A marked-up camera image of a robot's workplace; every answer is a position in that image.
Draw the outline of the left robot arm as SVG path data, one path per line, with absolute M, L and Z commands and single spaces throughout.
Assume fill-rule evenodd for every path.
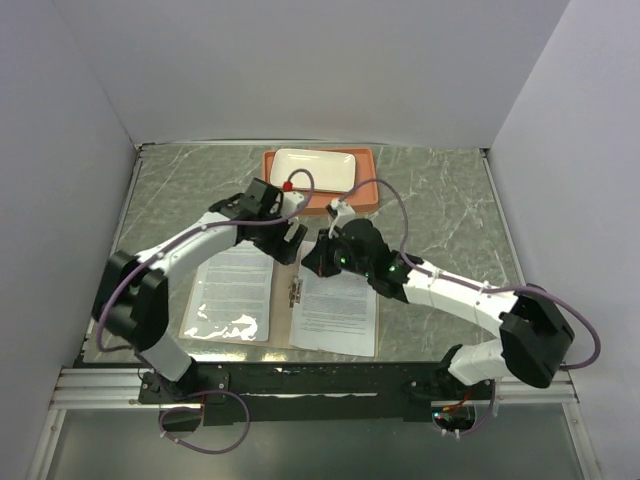
M 294 219 L 310 200 L 290 181 L 277 187 L 255 178 L 245 191 L 214 203 L 195 223 L 159 245 L 136 254 L 112 254 L 91 310 L 98 350 L 111 350 L 103 341 L 106 332 L 123 339 L 121 349 L 151 367 L 167 395 L 177 402 L 190 400 L 202 380 L 197 361 L 168 332 L 171 288 L 214 255 L 242 242 L 282 265 L 293 263 L 307 232 Z

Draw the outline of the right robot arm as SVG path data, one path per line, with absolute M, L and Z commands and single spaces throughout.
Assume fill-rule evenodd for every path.
M 367 219 L 320 230 L 302 264 L 320 278 L 360 275 L 385 298 L 443 311 L 491 334 L 483 343 L 451 347 L 440 361 L 434 380 L 448 398 L 504 376 L 546 388 L 575 337 L 546 291 L 529 286 L 501 290 L 438 269 L 390 249 Z

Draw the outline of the white printed paper sheets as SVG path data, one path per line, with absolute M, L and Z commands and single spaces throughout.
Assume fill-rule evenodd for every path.
M 300 265 L 289 343 L 312 351 L 373 358 L 378 346 L 378 297 L 365 278 L 342 272 L 319 278 Z

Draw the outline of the white printed paper sheet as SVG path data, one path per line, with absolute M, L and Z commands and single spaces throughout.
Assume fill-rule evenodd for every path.
M 273 273 L 274 260 L 249 242 L 201 264 L 179 336 L 208 342 L 267 341 Z

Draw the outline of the tan paper folder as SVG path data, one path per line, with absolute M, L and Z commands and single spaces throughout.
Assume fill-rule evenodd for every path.
M 271 303 L 269 315 L 269 338 L 265 342 L 235 343 L 240 345 L 255 344 L 276 349 L 297 349 L 289 343 L 293 301 L 296 299 L 296 274 L 299 261 L 283 266 L 274 260 L 272 276 Z

